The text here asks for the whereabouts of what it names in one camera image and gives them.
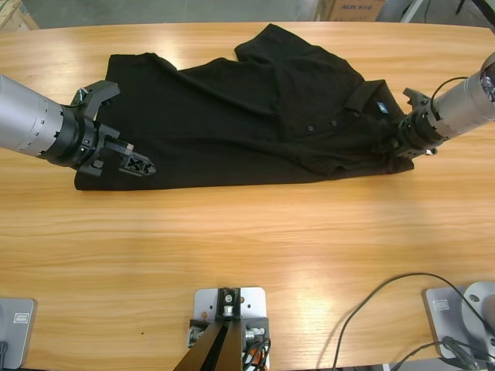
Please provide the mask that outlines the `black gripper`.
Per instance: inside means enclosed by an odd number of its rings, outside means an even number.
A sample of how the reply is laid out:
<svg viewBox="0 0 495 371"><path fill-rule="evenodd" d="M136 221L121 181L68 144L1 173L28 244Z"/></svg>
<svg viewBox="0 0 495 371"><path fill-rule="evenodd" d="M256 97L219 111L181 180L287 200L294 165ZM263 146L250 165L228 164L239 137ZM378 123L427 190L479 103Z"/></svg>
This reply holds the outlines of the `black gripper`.
<svg viewBox="0 0 495 371"><path fill-rule="evenodd" d="M391 138L377 144L377 153L396 157L436 155L440 135L428 120L426 110L414 110L394 125Z"/></svg>
<svg viewBox="0 0 495 371"><path fill-rule="evenodd" d="M88 175L100 176L104 156L121 159L119 170L135 176L153 175L148 157L134 153L134 145L119 139L120 133L96 121L100 104L79 103L62 108L62 127L56 134L56 164Z"/></svg>

